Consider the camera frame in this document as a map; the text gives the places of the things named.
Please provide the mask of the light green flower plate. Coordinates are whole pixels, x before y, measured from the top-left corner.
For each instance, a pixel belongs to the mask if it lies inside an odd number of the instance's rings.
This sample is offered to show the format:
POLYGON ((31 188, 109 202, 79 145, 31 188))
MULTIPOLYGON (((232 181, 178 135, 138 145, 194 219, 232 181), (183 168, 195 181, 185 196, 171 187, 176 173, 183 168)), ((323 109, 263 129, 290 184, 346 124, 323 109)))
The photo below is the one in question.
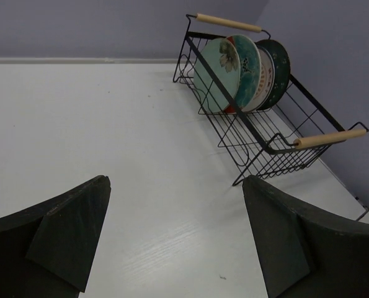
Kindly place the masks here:
POLYGON ((200 51, 193 69, 193 85, 205 111, 211 114, 223 112, 229 101, 219 86, 224 87, 231 97, 239 88, 241 71, 234 45, 226 38, 209 41, 200 51))

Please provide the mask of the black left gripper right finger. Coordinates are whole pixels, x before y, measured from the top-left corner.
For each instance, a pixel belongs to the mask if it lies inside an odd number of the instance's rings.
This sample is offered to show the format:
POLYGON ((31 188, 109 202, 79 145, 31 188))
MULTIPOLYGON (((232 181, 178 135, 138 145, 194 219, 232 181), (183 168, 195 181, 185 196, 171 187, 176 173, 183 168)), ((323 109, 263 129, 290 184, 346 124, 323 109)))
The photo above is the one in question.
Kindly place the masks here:
POLYGON ((369 297, 369 223, 249 176, 242 183, 269 297, 369 297))

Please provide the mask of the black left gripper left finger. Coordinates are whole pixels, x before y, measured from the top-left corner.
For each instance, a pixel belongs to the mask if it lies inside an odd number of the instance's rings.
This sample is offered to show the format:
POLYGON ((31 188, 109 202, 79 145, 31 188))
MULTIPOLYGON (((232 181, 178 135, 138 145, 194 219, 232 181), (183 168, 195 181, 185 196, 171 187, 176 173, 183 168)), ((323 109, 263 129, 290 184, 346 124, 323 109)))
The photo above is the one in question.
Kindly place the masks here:
POLYGON ((0 297, 85 292, 111 193, 100 175, 0 218, 0 297))

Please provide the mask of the dark teal blossom plate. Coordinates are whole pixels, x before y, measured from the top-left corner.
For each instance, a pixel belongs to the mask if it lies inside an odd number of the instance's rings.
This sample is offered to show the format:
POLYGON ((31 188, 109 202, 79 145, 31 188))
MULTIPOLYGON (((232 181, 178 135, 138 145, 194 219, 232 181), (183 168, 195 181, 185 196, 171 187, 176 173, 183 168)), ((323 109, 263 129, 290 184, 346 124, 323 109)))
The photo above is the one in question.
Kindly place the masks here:
POLYGON ((263 111, 276 105, 287 90, 291 75, 290 57, 285 47, 278 41, 272 39, 259 40, 256 42, 263 50, 266 50, 272 58, 275 77, 269 96, 257 109, 263 111))

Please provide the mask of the white sunburst pattern plate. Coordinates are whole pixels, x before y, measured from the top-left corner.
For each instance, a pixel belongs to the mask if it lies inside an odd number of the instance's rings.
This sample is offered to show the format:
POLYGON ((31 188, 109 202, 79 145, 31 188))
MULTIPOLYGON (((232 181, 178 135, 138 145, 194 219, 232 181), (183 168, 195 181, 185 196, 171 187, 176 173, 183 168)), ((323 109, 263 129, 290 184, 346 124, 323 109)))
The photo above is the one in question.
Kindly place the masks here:
POLYGON ((260 108, 263 103, 268 99, 268 96, 271 92, 273 80, 275 78, 275 68, 273 59, 270 54, 267 52, 266 49, 262 47, 258 47, 260 58, 261 58, 261 74, 260 74, 260 82, 257 92, 249 103, 250 108, 248 109, 249 112, 253 112, 260 108))

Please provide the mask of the red teal floral plate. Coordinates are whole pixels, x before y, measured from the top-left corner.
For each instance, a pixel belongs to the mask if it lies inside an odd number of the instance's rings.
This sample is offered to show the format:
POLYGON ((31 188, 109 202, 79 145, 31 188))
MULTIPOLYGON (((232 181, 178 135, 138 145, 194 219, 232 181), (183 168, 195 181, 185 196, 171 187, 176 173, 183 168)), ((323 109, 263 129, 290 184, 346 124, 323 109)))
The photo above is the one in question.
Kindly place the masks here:
POLYGON ((234 45, 239 57, 240 80, 234 101, 240 109, 243 109, 253 100, 259 87, 260 53, 255 42, 245 35, 235 34, 227 39, 234 45))

